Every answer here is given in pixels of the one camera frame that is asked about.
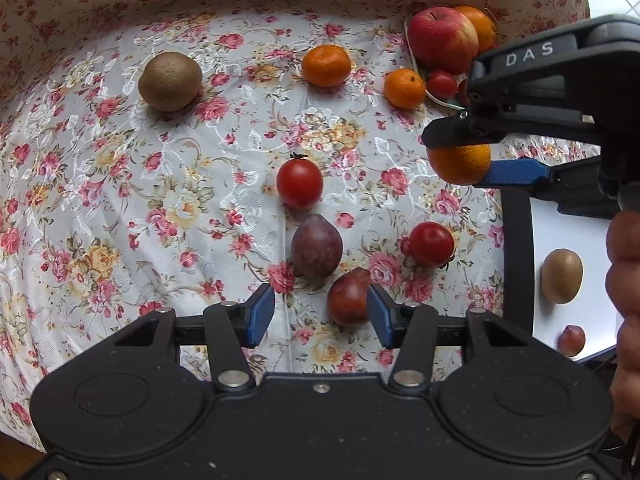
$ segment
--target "blue gripper pad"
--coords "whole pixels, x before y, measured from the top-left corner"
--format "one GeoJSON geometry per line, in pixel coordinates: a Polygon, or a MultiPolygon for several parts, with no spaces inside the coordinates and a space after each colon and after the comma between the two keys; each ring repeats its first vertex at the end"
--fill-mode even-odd
{"type": "Polygon", "coordinates": [[[262,341],[262,337],[264,333],[267,332],[267,327],[273,317],[276,305],[275,292],[271,285],[264,291],[261,291],[259,288],[255,294],[260,294],[260,296],[251,309],[249,323],[246,328],[246,340],[251,345],[249,348],[258,346],[260,341],[262,341]]]}
{"type": "Polygon", "coordinates": [[[367,313],[373,329],[380,339],[380,344],[384,348],[395,348],[394,332],[391,329],[391,314],[372,286],[367,289],[367,313]]]}
{"type": "Polygon", "coordinates": [[[551,168],[533,158],[492,160],[489,171],[474,187],[532,187],[551,178],[551,168]]]}

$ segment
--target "apple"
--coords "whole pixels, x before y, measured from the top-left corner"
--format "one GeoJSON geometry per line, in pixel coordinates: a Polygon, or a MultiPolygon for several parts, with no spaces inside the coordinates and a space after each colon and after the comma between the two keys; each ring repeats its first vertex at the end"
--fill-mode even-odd
{"type": "Polygon", "coordinates": [[[454,75],[467,72],[478,54],[478,33],[473,23],[449,7],[418,12],[407,27],[407,40],[425,67],[454,75]]]}

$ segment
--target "human hand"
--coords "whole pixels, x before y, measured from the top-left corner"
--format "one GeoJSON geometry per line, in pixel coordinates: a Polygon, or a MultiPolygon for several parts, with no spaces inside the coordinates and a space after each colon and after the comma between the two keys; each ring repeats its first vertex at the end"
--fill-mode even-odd
{"type": "Polygon", "coordinates": [[[618,368],[611,384],[614,416],[611,429],[628,439],[640,419],[640,214],[621,211],[607,232],[607,294],[622,314],[618,332],[618,368]]]}

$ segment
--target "tangerine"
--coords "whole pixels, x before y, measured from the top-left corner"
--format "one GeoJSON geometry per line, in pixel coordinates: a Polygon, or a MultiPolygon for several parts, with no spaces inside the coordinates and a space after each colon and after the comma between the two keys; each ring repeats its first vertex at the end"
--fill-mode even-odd
{"type": "Polygon", "coordinates": [[[478,53],[489,50],[494,46],[495,23],[482,10],[470,6],[454,7],[453,10],[464,14],[473,24],[478,33],[478,53]]]}
{"type": "Polygon", "coordinates": [[[433,171],[442,180],[458,186],[470,186],[482,180],[489,171],[491,147],[488,144],[472,144],[427,148],[427,157],[433,171]]]}
{"type": "Polygon", "coordinates": [[[351,59],[341,46],[316,46],[302,60],[302,75],[312,85],[322,88],[341,85],[350,73],[351,59]]]}
{"type": "Polygon", "coordinates": [[[399,68],[385,77],[385,96],[393,106],[413,110],[424,101],[424,81],[409,68],[399,68]]]}

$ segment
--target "brown kiwi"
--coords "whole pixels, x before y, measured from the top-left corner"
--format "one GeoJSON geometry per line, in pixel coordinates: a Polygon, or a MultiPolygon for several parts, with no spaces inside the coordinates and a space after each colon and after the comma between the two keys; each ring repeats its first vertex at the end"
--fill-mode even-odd
{"type": "Polygon", "coordinates": [[[556,249],[545,258],[540,272],[542,293],[551,303],[565,304],[582,284],[582,260],[569,249],[556,249]]]}
{"type": "Polygon", "coordinates": [[[156,110],[175,112],[189,104],[202,84],[202,70],[180,52],[158,54],[138,81],[140,96],[156,110]]]}

